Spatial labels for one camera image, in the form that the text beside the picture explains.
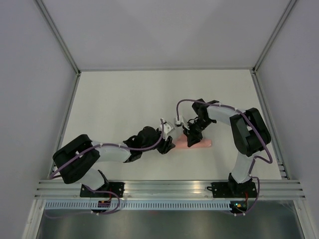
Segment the pink cloth napkin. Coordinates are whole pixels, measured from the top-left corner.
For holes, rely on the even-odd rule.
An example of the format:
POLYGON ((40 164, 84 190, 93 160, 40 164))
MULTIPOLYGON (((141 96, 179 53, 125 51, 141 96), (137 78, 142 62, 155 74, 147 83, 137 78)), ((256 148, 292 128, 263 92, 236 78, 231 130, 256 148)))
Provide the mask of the pink cloth napkin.
POLYGON ((174 143, 176 149, 193 149, 193 148, 209 148, 212 146, 211 139, 204 138, 201 142, 194 144, 191 147, 187 146, 187 137, 183 134, 174 143))

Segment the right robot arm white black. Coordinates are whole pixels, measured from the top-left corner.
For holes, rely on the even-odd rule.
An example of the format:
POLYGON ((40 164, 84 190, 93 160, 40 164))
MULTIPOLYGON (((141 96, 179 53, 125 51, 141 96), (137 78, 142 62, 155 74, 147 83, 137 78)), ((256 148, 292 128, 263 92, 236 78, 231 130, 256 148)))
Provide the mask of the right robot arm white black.
POLYGON ((259 110, 250 108, 242 112, 219 101, 205 102, 203 99, 194 100, 192 108, 197 117, 182 123, 187 146, 192 147, 203 141, 202 132, 212 123, 222 122, 230 126, 238 154, 228 176, 226 191, 232 197, 256 193, 251 176, 256 159, 262 159, 268 164, 273 162, 267 148, 271 136, 259 110))

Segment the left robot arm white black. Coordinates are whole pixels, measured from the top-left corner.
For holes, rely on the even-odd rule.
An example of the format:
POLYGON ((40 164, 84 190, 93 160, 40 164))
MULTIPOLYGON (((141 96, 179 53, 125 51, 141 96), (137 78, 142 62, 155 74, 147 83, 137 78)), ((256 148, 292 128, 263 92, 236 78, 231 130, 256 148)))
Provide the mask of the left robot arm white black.
POLYGON ((131 163, 141 158, 142 154, 157 150, 166 154, 173 148, 174 126, 164 122, 159 128, 144 127, 138 134, 122 143, 98 143, 82 134, 56 151, 52 157, 57 170, 51 178, 61 176, 65 184, 79 182, 85 190, 97 197, 108 194, 110 183, 100 169, 93 169, 98 162, 131 163))

